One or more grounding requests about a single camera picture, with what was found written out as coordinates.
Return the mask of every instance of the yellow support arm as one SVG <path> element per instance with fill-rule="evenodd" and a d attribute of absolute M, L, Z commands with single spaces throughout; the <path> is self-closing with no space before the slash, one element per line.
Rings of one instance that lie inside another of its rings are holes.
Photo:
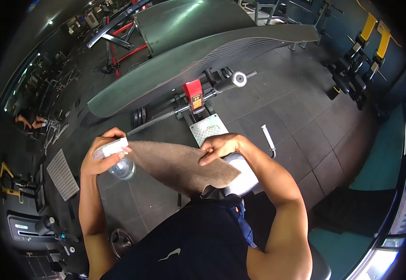
<path fill-rule="evenodd" d="M 360 34 L 364 42 L 368 41 L 368 39 L 370 38 L 371 32 L 373 31 L 374 25 L 376 25 L 376 23 L 376 18 L 371 13 L 368 13 L 367 22 L 365 23 L 362 33 Z"/>
<path fill-rule="evenodd" d="M 390 42 L 390 32 L 386 28 L 382 29 L 382 37 L 381 37 L 381 42 L 379 43 L 379 48 L 378 51 L 376 52 L 376 55 L 380 58 L 383 59 L 385 52 L 387 51 L 388 43 Z"/>
<path fill-rule="evenodd" d="M 2 177 L 2 174 L 4 173 L 4 170 L 7 171 L 7 173 L 10 175 L 11 178 L 13 178 L 13 173 L 10 171 L 10 169 L 8 168 L 8 166 L 5 164 L 5 162 L 3 161 L 1 163 L 1 174 L 0 177 Z"/>

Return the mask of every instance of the hand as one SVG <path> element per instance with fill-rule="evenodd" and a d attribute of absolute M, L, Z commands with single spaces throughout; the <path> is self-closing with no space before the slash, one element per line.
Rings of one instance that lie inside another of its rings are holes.
<path fill-rule="evenodd" d="M 206 138 L 200 147 L 200 150 L 205 151 L 206 154 L 200 159 L 199 165 L 207 165 L 217 158 L 239 152 L 240 143 L 244 140 L 246 140 L 245 137 L 236 133 L 227 133 Z"/>
<path fill-rule="evenodd" d="M 99 137 L 96 137 L 91 145 L 91 148 L 89 148 L 88 153 L 85 155 L 85 158 L 83 159 L 80 175 L 81 176 L 97 175 L 105 172 L 106 170 L 108 170 L 108 168 L 117 164 L 125 156 L 124 152 L 112 154 L 106 159 L 101 160 L 94 160 L 93 153 L 99 147 L 113 142 L 115 138 L 123 138 L 123 137 L 127 137 L 127 135 L 125 134 L 125 132 L 121 131 L 117 127 L 113 127 L 112 129 L 108 130 Z M 128 153 L 131 152 L 131 148 L 128 146 L 122 149 Z"/>

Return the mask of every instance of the logo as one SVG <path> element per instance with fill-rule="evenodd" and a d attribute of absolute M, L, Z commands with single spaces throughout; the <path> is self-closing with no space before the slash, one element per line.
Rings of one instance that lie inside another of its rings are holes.
<path fill-rule="evenodd" d="M 165 259 L 168 259 L 171 255 L 173 255 L 173 254 L 180 255 L 180 253 L 181 253 L 181 249 L 177 248 L 177 249 L 173 250 L 172 252 L 170 252 L 169 255 L 167 255 L 164 259 L 159 259 L 158 261 L 164 261 Z"/>

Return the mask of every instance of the bottle cap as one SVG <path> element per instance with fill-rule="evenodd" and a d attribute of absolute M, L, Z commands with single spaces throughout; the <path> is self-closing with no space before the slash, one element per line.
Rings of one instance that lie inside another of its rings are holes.
<path fill-rule="evenodd" d="M 119 138 L 95 150 L 93 153 L 94 160 L 104 159 L 118 152 L 124 152 L 124 154 L 128 154 L 126 151 L 122 149 L 123 147 L 127 146 L 128 146 L 127 138 L 126 137 Z"/>

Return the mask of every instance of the clear plastic bottle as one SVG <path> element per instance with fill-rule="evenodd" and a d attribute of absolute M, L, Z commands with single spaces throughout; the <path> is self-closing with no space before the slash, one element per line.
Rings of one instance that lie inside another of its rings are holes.
<path fill-rule="evenodd" d="M 111 166 L 108 172 L 121 180 L 128 181 L 134 177 L 136 165 L 131 160 L 122 158 L 117 164 Z"/>

